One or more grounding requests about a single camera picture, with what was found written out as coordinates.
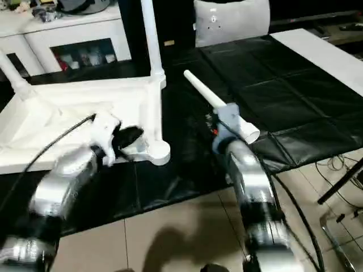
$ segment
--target black tabletop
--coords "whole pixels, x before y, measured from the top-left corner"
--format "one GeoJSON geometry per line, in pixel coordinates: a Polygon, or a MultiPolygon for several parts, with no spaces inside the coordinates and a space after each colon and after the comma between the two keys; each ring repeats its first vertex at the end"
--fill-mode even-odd
{"type": "MultiPolygon", "coordinates": [[[[269,36],[165,54],[163,65],[163,138],[171,146],[170,162],[104,169],[83,189],[64,235],[228,186],[206,132],[205,115],[212,108],[183,77],[185,69],[225,102],[236,102],[241,116],[261,130],[252,149],[273,173],[363,146],[363,97],[269,36]]],[[[29,81],[46,84],[148,73],[149,67],[128,61],[29,81]]],[[[5,106],[12,89],[8,83],[0,83],[0,89],[5,106]]],[[[28,173],[11,193],[2,213],[9,222],[24,210],[44,173],[28,173]]],[[[0,176],[0,203],[15,179],[16,174],[0,176]]]]}

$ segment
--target beige floor tile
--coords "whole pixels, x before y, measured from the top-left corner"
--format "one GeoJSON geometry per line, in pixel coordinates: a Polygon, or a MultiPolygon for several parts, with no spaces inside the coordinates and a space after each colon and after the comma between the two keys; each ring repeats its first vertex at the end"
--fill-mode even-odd
{"type": "Polygon", "coordinates": [[[126,268],[125,224],[120,220],[63,237],[52,272],[114,272],[126,268]]]}
{"type": "Polygon", "coordinates": [[[358,243],[356,241],[352,241],[342,245],[341,248],[349,258],[354,268],[359,272],[363,272],[363,251],[358,246],[358,243]]]}
{"type": "Polygon", "coordinates": [[[359,237],[355,240],[358,246],[363,250],[363,237],[359,237]]]}
{"type": "MultiPolygon", "coordinates": [[[[279,175],[280,179],[285,183],[285,185],[290,189],[292,194],[297,199],[301,209],[303,210],[309,225],[314,231],[316,238],[322,252],[326,252],[332,248],[332,244],[326,237],[320,226],[320,217],[324,215],[333,215],[331,209],[327,205],[318,205],[316,200],[318,199],[318,194],[314,190],[313,186],[305,179],[305,176],[299,170],[293,170],[285,172],[279,175]]],[[[310,236],[302,223],[300,216],[297,213],[296,208],[293,206],[291,200],[289,199],[286,192],[282,189],[280,184],[275,183],[277,194],[281,203],[281,207],[286,215],[286,218],[290,224],[290,227],[295,232],[295,234],[300,238],[303,245],[307,250],[315,255],[314,247],[311,243],[310,236]]],[[[340,243],[346,243],[350,241],[352,237],[349,235],[347,230],[342,226],[335,226],[335,231],[338,233],[338,241],[340,243]]],[[[296,256],[300,260],[306,258],[305,253],[302,251],[300,246],[292,239],[292,249],[296,256]]]]}
{"type": "MultiPolygon", "coordinates": [[[[348,156],[350,158],[358,158],[361,155],[360,153],[358,153],[358,151],[353,151],[350,152],[348,156]]],[[[352,161],[348,163],[348,159],[346,159],[345,161],[348,165],[354,164],[354,162],[352,161]]],[[[324,165],[319,165],[318,168],[322,175],[326,177],[326,179],[329,180],[331,184],[337,183],[347,172],[345,168],[342,168],[340,171],[333,171],[324,165]]],[[[326,180],[324,180],[324,178],[318,173],[314,164],[303,166],[299,168],[299,170],[309,180],[311,185],[318,192],[319,196],[322,196],[331,188],[331,185],[326,180]]],[[[342,189],[339,190],[339,193],[350,203],[356,206],[363,206],[363,191],[357,189],[352,183],[347,183],[344,187],[342,187],[342,189]]],[[[346,204],[338,195],[330,198],[326,203],[330,206],[330,208],[332,208],[335,214],[351,211],[351,207],[346,204]]]]}
{"type": "Polygon", "coordinates": [[[218,194],[220,195],[223,206],[227,211],[229,219],[231,220],[234,232],[240,241],[240,245],[244,249],[244,237],[246,232],[242,223],[242,216],[237,204],[234,189],[233,187],[230,187],[219,191],[218,194]]]}
{"type": "MultiPolygon", "coordinates": [[[[343,272],[344,269],[339,262],[336,253],[334,250],[329,250],[328,252],[323,253],[324,267],[326,272],[343,272]]],[[[302,261],[304,266],[304,272],[316,272],[316,269],[310,262],[310,260],[302,261]]]]}
{"type": "Polygon", "coordinates": [[[243,253],[217,193],[126,219],[135,272],[195,271],[207,263],[242,271],[243,253]]]}
{"type": "Polygon", "coordinates": [[[342,222],[354,239],[363,236],[363,214],[356,218],[353,214],[348,214],[342,222]]]}

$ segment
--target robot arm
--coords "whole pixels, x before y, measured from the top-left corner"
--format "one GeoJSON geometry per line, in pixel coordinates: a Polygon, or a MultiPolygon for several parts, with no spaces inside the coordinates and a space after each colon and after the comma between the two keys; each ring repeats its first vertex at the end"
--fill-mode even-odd
{"type": "Polygon", "coordinates": [[[289,232],[277,207],[269,176],[250,148],[237,137],[236,104],[216,109],[218,135],[213,151],[222,158],[246,229],[246,272],[303,272],[290,249],[289,232]]]}
{"type": "Polygon", "coordinates": [[[81,188],[90,182],[103,164],[127,156],[122,149],[143,131],[137,127],[120,130],[120,121],[100,114],[94,120],[96,136],[60,157],[38,184],[28,212],[14,226],[14,233],[0,250],[0,271],[49,271],[56,257],[61,228],[67,221],[81,188]]]}

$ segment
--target black cable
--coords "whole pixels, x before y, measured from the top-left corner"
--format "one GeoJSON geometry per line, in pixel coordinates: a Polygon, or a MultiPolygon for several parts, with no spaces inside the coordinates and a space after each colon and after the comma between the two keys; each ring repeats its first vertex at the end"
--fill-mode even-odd
{"type": "MultiPolygon", "coordinates": [[[[326,177],[324,177],[324,175],[320,172],[320,170],[319,170],[319,167],[318,167],[318,164],[317,163],[315,163],[315,168],[316,168],[316,170],[318,171],[318,173],[321,175],[321,177],[327,182],[327,183],[329,183],[331,186],[333,186],[333,184],[326,178],[326,177]]],[[[348,200],[346,200],[339,192],[336,192],[347,204],[349,204],[349,205],[351,205],[352,207],[354,207],[354,208],[356,208],[356,209],[359,209],[359,210],[361,210],[361,209],[363,209],[363,207],[358,207],[358,206],[356,206],[356,205],[354,205],[354,204],[352,204],[352,203],[350,203],[348,200]]]]}
{"type": "MultiPolygon", "coordinates": [[[[219,120],[219,122],[233,135],[235,135],[239,140],[241,140],[242,142],[244,142],[246,144],[247,147],[250,148],[250,145],[247,144],[247,142],[242,138],[241,135],[239,135],[239,133],[237,133],[236,131],[234,131],[232,128],[230,128],[230,126],[228,126],[226,123],[224,123],[223,121],[219,120]]],[[[264,169],[266,171],[268,171],[268,168],[264,166],[264,163],[262,160],[260,160],[261,165],[264,167],[264,169]]],[[[300,245],[300,247],[304,250],[304,252],[307,254],[307,257],[309,258],[309,260],[313,263],[315,269],[317,270],[317,272],[324,272],[325,271],[325,266],[324,266],[324,260],[323,260],[323,255],[322,255],[322,251],[319,247],[318,241],[316,239],[315,234],[313,233],[313,230],[311,229],[300,205],[297,203],[297,200],[295,199],[294,195],[291,193],[291,191],[289,190],[289,188],[280,180],[279,177],[277,177],[276,175],[273,175],[273,177],[277,180],[278,183],[280,183],[280,185],[282,186],[282,188],[286,191],[286,193],[288,194],[289,198],[291,199],[293,205],[295,206],[295,208],[297,209],[299,216],[301,217],[308,233],[311,239],[311,242],[314,246],[315,252],[316,252],[316,256],[318,259],[318,264],[319,266],[316,264],[316,262],[314,261],[313,257],[311,256],[311,254],[309,253],[309,251],[307,251],[307,249],[305,248],[305,246],[301,243],[300,239],[297,238],[297,235],[293,232],[291,232],[294,236],[294,238],[296,239],[296,242],[300,245]]],[[[291,230],[290,226],[287,224],[286,219],[284,219],[284,222],[287,226],[288,229],[291,230]]]]}
{"type": "Polygon", "coordinates": [[[293,230],[291,229],[290,225],[288,224],[287,220],[284,219],[284,223],[288,229],[288,231],[291,233],[291,235],[294,237],[295,241],[299,244],[299,246],[302,248],[302,250],[304,251],[304,253],[307,255],[308,259],[310,260],[310,262],[313,264],[315,270],[317,272],[321,272],[318,264],[315,262],[314,258],[311,256],[310,252],[306,249],[306,247],[303,245],[302,241],[299,239],[299,237],[296,235],[295,232],[293,232],[293,230]]]}
{"type": "MultiPolygon", "coordinates": [[[[313,246],[314,246],[314,249],[316,251],[316,257],[318,259],[318,264],[319,264],[319,270],[317,269],[318,272],[324,272],[325,271],[325,267],[324,267],[324,260],[323,260],[323,255],[322,255],[322,251],[319,247],[319,244],[318,244],[318,241],[316,239],[316,236],[315,234],[313,233],[313,230],[311,229],[300,205],[297,203],[297,200],[295,199],[294,195],[291,193],[291,191],[289,190],[289,188],[280,180],[280,178],[276,175],[273,175],[273,177],[277,180],[277,182],[282,186],[282,188],[286,191],[286,193],[288,194],[289,198],[291,199],[293,205],[295,206],[295,208],[297,209],[297,212],[299,213],[301,219],[302,219],[302,222],[304,223],[308,233],[309,233],[309,236],[310,236],[310,239],[311,239],[311,242],[313,243],[313,246]]],[[[313,259],[312,256],[310,254],[307,255],[308,258],[311,260],[313,259]]]]}
{"type": "Polygon", "coordinates": [[[44,153],[46,153],[52,146],[54,146],[57,142],[59,142],[62,138],[64,138],[65,136],[67,136],[69,133],[71,133],[73,130],[75,130],[76,128],[80,127],[81,125],[83,125],[85,122],[89,121],[89,120],[93,120],[95,118],[96,114],[92,114],[88,117],[86,117],[85,119],[83,119],[82,121],[78,122],[77,124],[75,124],[74,126],[72,126],[71,128],[69,128],[67,131],[65,131],[63,134],[61,134],[59,137],[57,137],[55,140],[53,140],[50,144],[48,144],[47,146],[45,146],[33,159],[30,163],[28,163],[28,165],[25,167],[25,169],[19,174],[18,178],[14,181],[9,193],[5,196],[5,199],[3,200],[1,206],[0,206],[0,213],[4,208],[5,203],[9,200],[10,196],[12,195],[12,192],[15,190],[16,186],[18,185],[18,183],[20,183],[20,181],[23,179],[24,175],[28,172],[28,170],[33,166],[33,164],[37,161],[37,159],[39,159],[44,153]]]}

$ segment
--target white pvc pipe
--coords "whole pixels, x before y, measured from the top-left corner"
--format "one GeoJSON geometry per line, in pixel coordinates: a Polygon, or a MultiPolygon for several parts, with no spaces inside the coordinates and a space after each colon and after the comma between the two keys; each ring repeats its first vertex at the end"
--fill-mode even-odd
{"type": "Polygon", "coordinates": [[[145,25],[147,48],[149,50],[151,76],[164,77],[161,65],[157,25],[155,23],[153,0],[141,0],[143,23],[145,25]]]}
{"type": "Polygon", "coordinates": [[[26,98],[31,89],[31,85],[22,78],[17,69],[11,63],[7,55],[0,50],[0,69],[11,83],[15,93],[19,93],[22,98],[26,98]]]}
{"type": "MultiPolygon", "coordinates": [[[[184,71],[184,76],[194,86],[198,92],[212,105],[213,108],[224,107],[226,103],[220,99],[210,88],[208,88],[202,81],[200,81],[189,70],[184,71]]],[[[260,130],[252,123],[246,122],[239,116],[240,135],[248,143],[253,143],[260,137],[260,130]]]]}

